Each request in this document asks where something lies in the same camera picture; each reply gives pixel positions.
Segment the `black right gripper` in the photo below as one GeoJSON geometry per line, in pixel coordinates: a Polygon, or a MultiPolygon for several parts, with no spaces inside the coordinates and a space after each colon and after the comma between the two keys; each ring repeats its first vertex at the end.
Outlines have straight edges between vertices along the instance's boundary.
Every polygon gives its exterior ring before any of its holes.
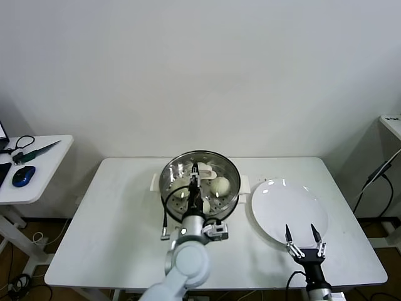
{"type": "Polygon", "coordinates": [[[321,264],[326,256],[326,243],[322,240],[320,233],[311,224],[313,238],[317,249],[300,249],[293,241],[288,225],[285,226],[286,249],[288,253],[296,258],[296,263],[301,265],[305,271],[307,286],[327,286],[321,264]]]}

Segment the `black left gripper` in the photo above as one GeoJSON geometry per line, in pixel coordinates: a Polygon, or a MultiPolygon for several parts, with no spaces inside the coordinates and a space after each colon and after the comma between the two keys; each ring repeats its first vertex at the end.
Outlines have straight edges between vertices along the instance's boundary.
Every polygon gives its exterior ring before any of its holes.
{"type": "Polygon", "coordinates": [[[201,178],[199,175],[198,163],[193,163],[191,169],[191,176],[189,182],[189,197],[187,216],[204,216],[203,213],[203,200],[201,196],[201,178]]]}

